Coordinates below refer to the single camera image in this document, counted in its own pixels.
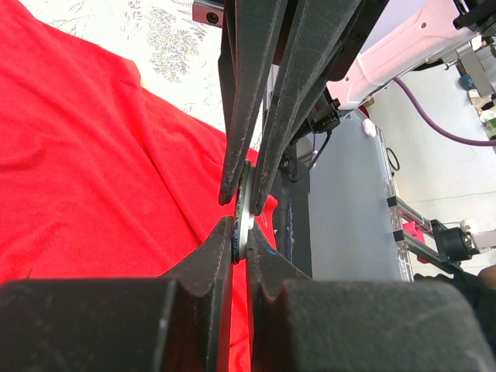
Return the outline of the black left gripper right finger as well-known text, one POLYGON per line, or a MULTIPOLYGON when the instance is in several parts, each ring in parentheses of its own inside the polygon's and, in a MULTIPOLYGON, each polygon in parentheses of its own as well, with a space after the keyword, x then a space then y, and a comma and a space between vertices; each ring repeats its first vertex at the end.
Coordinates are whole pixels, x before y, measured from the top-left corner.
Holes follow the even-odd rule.
POLYGON ((469 303, 442 281, 314 281, 263 232, 246 246, 254 371, 493 371, 469 303))

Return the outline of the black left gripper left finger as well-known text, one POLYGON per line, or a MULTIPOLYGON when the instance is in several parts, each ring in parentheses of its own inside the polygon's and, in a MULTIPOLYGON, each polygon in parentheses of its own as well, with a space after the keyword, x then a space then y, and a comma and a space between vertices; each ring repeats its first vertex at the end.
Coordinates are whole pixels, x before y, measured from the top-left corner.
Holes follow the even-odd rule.
POLYGON ((1 369, 228 370, 232 223, 159 277, 3 284, 1 369))

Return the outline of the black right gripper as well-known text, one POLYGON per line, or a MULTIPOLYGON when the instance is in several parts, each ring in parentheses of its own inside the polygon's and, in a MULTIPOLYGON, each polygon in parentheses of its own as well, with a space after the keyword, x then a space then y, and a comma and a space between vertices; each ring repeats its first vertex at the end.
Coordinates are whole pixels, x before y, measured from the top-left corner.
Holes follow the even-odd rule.
POLYGON ((219 204, 236 193, 257 116, 265 115, 250 212, 260 215, 278 164, 329 81, 342 79, 384 1, 195 1, 196 22, 222 31, 218 61, 226 151, 219 204))

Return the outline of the silver grey brooch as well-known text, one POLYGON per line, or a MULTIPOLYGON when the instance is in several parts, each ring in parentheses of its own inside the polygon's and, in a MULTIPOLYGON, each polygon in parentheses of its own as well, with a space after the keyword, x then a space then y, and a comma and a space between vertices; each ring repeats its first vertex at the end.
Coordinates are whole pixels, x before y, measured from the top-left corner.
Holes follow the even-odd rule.
POLYGON ((232 262, 238 264, 246 258, 246 245, 249 231, 254 226, 254 216, 250 212, 251 188, 254 166, 249 160, 243 165, 236 192, 235 213, 232 227, 231 251, 232 262))

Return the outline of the red tank top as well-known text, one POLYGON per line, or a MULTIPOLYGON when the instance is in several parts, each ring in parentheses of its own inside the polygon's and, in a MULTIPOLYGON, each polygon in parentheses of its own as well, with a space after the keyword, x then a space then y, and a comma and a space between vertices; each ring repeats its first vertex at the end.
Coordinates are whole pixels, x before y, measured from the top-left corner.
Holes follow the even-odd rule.
MULTIPOLYGON (((136 65, 1 3, 1 287, 159 277, 202 245, 226 137, 147 91, 136 65)), ((229 368, 250 368, 245 267, 229 368)))

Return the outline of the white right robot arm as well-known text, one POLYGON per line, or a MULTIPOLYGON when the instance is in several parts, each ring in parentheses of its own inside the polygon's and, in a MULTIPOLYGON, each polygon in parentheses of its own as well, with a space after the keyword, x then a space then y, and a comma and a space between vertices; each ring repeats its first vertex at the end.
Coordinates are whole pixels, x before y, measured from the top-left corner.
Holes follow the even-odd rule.
POLYGON ((493 1, 196 1, 192 17, 222 30, 221 205, 237 191, 270 69, 278 69, 250 189, 254 215, 323 93, 354 109, 398 75, 495 31, 493 1))

